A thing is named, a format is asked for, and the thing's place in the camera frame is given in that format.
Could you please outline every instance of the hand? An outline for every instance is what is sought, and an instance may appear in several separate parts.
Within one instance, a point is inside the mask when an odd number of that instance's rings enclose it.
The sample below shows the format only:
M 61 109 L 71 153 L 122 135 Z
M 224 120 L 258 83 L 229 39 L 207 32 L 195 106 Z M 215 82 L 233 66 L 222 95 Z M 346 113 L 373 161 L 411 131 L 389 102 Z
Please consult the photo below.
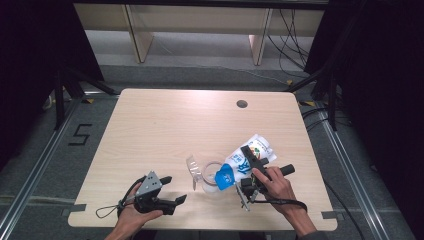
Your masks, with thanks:
M 140 186 L 141 183 L 135 185 L 129 196 L 133 196 Z M 129 202 L 130 204 L 127 203 L 128 205 L 126 205 L 122 210 L 115 228 L 105 240 L 127 239 L 140 231 L 146 222 L 163 215 L 162 210 L 154 210 L 149 213 L 139 213 L 134 208 L 134 204 L 132 204 L 133 202 L 134 200 Z
M 280 168 L 269 167 L 266 169 L 271 180 L 269 180 L 267 176 L 262 174 L 256 168 L 253 168 L 252 172 L 267 188 L 268 194 L 265 195 L 267 199 L 276 198 L 296 200 L 290 181 L 284 178 Z M 293 204 L 272 204 L 272 206 L 284 215 L 299 237 L 316 231 L 308 213 L 302 207 Z

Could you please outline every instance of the metal rail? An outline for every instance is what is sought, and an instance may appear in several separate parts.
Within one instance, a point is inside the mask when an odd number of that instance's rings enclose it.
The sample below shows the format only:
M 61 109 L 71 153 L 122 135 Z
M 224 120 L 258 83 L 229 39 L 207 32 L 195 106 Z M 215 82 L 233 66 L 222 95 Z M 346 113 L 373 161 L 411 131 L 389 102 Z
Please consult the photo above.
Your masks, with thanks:
M 321 102 L 316 102 L 316 107 L 322 108 L 324 107 L 324 104 L 322 104 Z M 322 120 L 327 119 L 327 113 L 321 111 L 319 112 L 319 117 Z M 359 179 L 355 167 L 350 161 L 349 155 L 347 154 L 339 138 L 339 135 L 337 134 L 337 132 L 333 131 L 332 127 L 327 121 L 324 122 L 324 129 L 328 135 L 328 138 L 330 139 L 331 145 L 333 145 L 333 148 L 336 151 L 340 164 L 342 165 L 347 180 L 349 181 L 350 186 L 352 187 L 353 193 L 355 194 L 359 206 L 361 207 L 362 212 L 365 215 L 365 219 L 367 220 L 368 225 L 370 226 L 374 238 L 382 240 L 390 239 L 389 235 L 387 234 L 387 230 L 384 227 L 383 222 L 381 221 L 381 217 L 378 214 L 370 197 L 368 196 L 364 185 Z
M 80 101 L 80 99 L 74 99 L 71 101 L 70 106 L 66 111 L 65 119 L 62 125 L 59 127 L 59 129 L 53 132 L 49 142 L 44 148 L 38 161 L 34 165 L 21 190 L 14 198 L 5 215 L 2 217 L 0 222 L 0 239 L 7 240 L 12 233 L 12 230 L 22 215 L 22 212 L 24 211 L 29 198 L 38 185 L 38 182 L 43 176 L 44 171 L 50 162 L 50 159 L 52 158 L 57 146 L 59 145 L 60 140 L 62 139 L 63 134 L 69 125 L 70 119 L 75 110 L 78 108 Z

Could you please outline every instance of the wooden table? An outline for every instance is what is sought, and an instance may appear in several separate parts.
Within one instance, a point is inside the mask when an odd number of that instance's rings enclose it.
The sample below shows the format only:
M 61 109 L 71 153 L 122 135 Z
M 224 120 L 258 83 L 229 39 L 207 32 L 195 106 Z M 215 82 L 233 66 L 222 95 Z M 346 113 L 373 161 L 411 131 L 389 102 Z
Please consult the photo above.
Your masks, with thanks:
M 247 107 L 238 107 L 239 100 Z M 159 178 L 173 177 L 162 188 L 161 199 L 188 195 L 173 216 L 150 221 L 145 228 L 291 230 L 270 204 L 250 205 L 250 212 L 242 209 L 235 187 L 220 196 L 208 195 L 200 186 L 193 191 L 185 162 L 189 155 L 200 165 L 224 161 L 255 133 L 277 155 L 267 166 L 296 168 L 288 179 L 316 227 L 335 230 L 337 221 L 321 214 L 333 209 L 294 95 L 208 90 L 124 90 L 75 203 L 87 204 L 86 210 L 71 213 L 69 224 L 113 227 L 115 213 L 99 219 L 95 211 L 117 204 L 136 179 L 154 170 Z

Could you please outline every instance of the cable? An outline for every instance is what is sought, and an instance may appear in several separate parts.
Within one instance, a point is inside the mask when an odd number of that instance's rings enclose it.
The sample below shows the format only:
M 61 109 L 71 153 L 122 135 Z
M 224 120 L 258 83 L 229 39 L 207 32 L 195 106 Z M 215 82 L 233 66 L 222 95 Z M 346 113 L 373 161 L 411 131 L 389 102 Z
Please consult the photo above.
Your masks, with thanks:
M 304 56 L 303 56 L 303 54 L 302 54 L 301 52 L 303 51 L 303 52 L 305 52 L 307 55 L 309 55 L 309 53 L 308 53 L 306 50 L 304 50 L 303 48 L 301 48 L 301 47 L 299 46 L 299 42 L 297 41 L 296 26 L 295 26 L 295 23 L 294 23 L 294 16 L 295 16 L 295 13 L 296 13 L 296 10 L 292 10 L 292 22 L 291 22 L 291 25 L 290 25 L 290 28 L 289 28 L 289 26 L 288 26 L 288 24 L 287 24 L 287 21 L 286 21 L 286 19 L 284 18 L 283 12 L 282 12 L 282 11 L 281 11 L 281 9 L 280 9 L 280 16 L 281 16 L 281 18 L 282 18 L 282 20 L 283 20 L 283 22 L 284 22 L 284 25 L 286 26 L 287 31 L 288 31 L 288 35 L 287 35 L 286 41 L 283 41 L 283 42 L 285 42 L 285 45 L 286 45 L 287 40 L 288 40 L 288 38 L 290 37 L 290 38 L 292 39 L 293 43 L 295 44 L 295 46 L 296 46 L 296 47 L 297 47 L 297 49 L 298 49 L 298 51 L 295 51 L 295 52 L 299 54 L 299 56 L 300 56 L 300 58 L 301 58 L 301 60 L 302 60 L 302 63 L 303 63 L 303 64 L 306 64 L 306 61 L 305 61 L 305 59 L 304 59 Z M 295 34 L 295 37 L 293 37 L 293 34 L 291 33 L 292 28 L 293 28 L 293 32 L 294 32 L 294 34 Z
M 104 215 L 104 216 L 100 216 L 99 215 L 99 211 L 101 211 L 101 210 L 103 210 L 103 209 L 108 209 L 108 208 L 113 208 L 112 210 L 110 210 L 110 212 L 108 212 L 106 215 Z M 102 207 L 102 208 L 99 208 L 99 209 L 97 209 L 96 210 L 96 216 L 98 217 L 98 218 L 105 218 L 105 217 L 107 217 L 107 216 L 109 216 L 113 211 L 115 211 L 115 209 L 117 209 L 118 208 L 118 205 L 113 205 L 113 206 L 108 206 L 108 207 Z
M 327 121 L 327 120 L 328 120 L 328 118 L 325 118 L 325 119 L 318 120 L 318 121 L 316 121 L 316 122 L 314 122 L 314 123 L 311 123 L 310 125 L 308 125 L 308 126 L 306 127 L 306 131 L 307 131 L 307 132 L 311 131 L 311 130 L 312 130 L 312 129 L 314 129 L 316 126 L 318 126 L 320 123 L 322 123 L 322 122 L 324 122 L 324 121 Z
M 331 190 L 331 192 L 334 194 L 334 196 L 337 198 L 337 200 L 340 202 L 340 204 L 345 209 L 347 215 L 349 215 L 350 219 L 352 220 L 353 224 L 356 227 L 356 230 L 358 230 L 359 235 L 361 236 L 361 239 L 365 239 L 364 234 L 362 233 L 361 229 L 359 228 L 358 223 L 353 218 L 352 214 L 350 213 L 349 209 L 346 207 L 346 205 L 343 203 L 343 201 L 340 199 L 339 195 L 334 191 L 334 189 L 330 186 L 330 184 L 323 178 L 324 184 Z
M 271 203 L 271 204 L 277 204 L 277 205 L 286 205 L 286 204 L 293 204 L 302 207 L 305 209 L 306 212 L 308 212 L 308 207 L 305 203 L 293 199 L 270 199 L 270 200 L 255 200 L 253 203 Z
M 268 39 L 271 41 L 271 43 L 274 45 L 274 47 L 280 52 L 280 57 L 281 54 L 283 54 L 286 58 L 288 58 L 292 63 L 294 63 L 297 67 L 299 67 L 300 69 L 304 69 L 304 67 L 302 65 L 300 65 L 298 62 L 296 62 L 293 58 L 291 58 L 289 55 L 287 55 L 285 52 L 283 52 L 284 46 L 279 49 L 278 46 L 274 43 L 274 41 L 272 40 L 271 36 L 268 35 Z
M 323 108 L 315 108 L 315 109 L 306 111 L 306 112 L 302 113 L 302 118 L 303 118 L 303 120 L 305 120 L 310 115 L 312 115 L 312 114 L 314 114 L 316 112 L 319 112 L 319 111 L 327 110 L 327 109 L 328 109 L 327 107 L 323 107 Z
M 161 47 L 162 47 L 162 48 L 163 48 L 163 49 L 164 49 L 167 53 L 171 54 L 172 56 L 175 56 L 175 55 L 174 55 L 174 53 L 173 53 L 173 52 L 171 52 L 168 48 L 166 48 L 166 47 L 164 46 L 164 44 L 163 44 L 163 43 L 162 43 L 159 39 L 156 39 L 156 41 L 159 43 L 159 45 L 160 45 L 160 46 L 161 46 Z M 181 64 L 183 64 L 183 65 L 186 65 L 186 66 L 201 67 L 201 68 L 223 68 L 223 69 L 227 69 L 227 70 L 231 70 L 231 71 L 244 72 L 244 73 L 248 73 L 248 74 L 250 74 L 250 75 L 253 75 L 253 76 L 255 76 L 255 77 L 264 78 L 264 79 L 270 79 L 270 80 L 274 80 L 274 81 L 277 81 L 277 82 L 279 82 L 279 83 L 282 83 L 282 84 L 284 84 L 284 85 L 288 85 L 286 82 L 284 82 L 284 81 L 282 81 L 282 80 L 280 80 L 280 79 L 272 78 L 272 77 L 262 76 L 262 75 L 259 75 L 259 74 L 256 74 L 256 73 L 249 72 L 248 70 L 227 68 L 227 67 L 219 66 L 219 65 L 216 65 L 216 66 L 204 66 L 204 65 L 193 64 L 193 63 L 185 63 L 185 62 L 180 61 L 180 60 L 178 60 L 178 59 L 175 59 L 175 61 L 177 61 L 177 62 L 179 62 L 179 63 L 181 63 Z

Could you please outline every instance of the hole in table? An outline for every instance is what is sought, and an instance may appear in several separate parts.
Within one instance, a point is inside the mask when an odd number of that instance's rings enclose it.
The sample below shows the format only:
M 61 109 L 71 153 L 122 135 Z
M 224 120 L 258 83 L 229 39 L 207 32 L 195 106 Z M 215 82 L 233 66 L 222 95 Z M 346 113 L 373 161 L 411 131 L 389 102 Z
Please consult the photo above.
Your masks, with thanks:
M 246 102 L 246 101 L 244 101 L 244 100 L 238 100 L 238 101 L 237 101 L 237 106 L 238 106 L 239 108 L 245 108 L 245 107 L 247 107 L 247 102 Z

